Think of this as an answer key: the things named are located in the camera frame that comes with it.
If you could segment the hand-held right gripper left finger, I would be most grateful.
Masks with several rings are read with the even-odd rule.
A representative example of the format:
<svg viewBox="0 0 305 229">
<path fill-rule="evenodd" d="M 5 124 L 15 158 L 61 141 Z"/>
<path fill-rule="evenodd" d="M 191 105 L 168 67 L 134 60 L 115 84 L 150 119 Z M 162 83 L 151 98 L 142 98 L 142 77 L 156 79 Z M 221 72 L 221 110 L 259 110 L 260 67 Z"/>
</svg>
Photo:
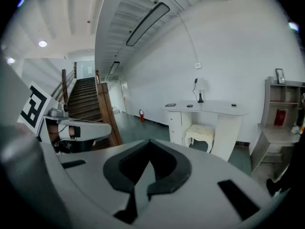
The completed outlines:
<svg viewBox="0 0 305 229">
<path fill-rule="evenodd" d="M 132 224 L 138 216 L 135 185 L 149 163 L 149 143 L 149 140 L 144 140 L 132 145 L 131 148 L 110 157 L 103 166 L 104 177 L 112 188 L 129 195 L 126 208 L 114 214 L 114 217 L 127 224 Z"/>
</svg>

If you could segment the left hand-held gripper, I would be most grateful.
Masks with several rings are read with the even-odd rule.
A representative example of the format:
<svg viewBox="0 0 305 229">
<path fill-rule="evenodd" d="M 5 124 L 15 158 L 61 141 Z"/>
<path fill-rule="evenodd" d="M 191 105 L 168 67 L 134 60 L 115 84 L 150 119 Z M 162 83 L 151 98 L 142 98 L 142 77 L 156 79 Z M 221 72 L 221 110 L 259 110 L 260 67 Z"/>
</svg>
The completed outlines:
<svg viewBox="0 0 305 229">
<path fill-rule="evenodd" d="M 34 133 L 40 142 L 51 144 L 56 153 L 92 151 L 96 139 L 108 137 L 109 124 L 69 118 L 67 104 L 60 103 L 36 83 L 18 121 Z"/>
</svg>

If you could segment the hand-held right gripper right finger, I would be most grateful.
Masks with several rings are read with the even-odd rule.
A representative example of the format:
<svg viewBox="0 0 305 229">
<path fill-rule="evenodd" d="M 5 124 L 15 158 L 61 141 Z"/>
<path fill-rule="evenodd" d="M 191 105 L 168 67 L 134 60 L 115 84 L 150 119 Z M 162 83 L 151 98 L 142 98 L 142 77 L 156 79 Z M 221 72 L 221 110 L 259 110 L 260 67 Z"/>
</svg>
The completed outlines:
<svg viewBox="0 0 305 229">
<path fill-rule="evenodd" d="M 189 179 L 192 173 L 190 160 L 182 153 L 154 139 L 147 145 L 155 182 L 147 187 L 147 196 L 172 194 Z"/>
</svg>

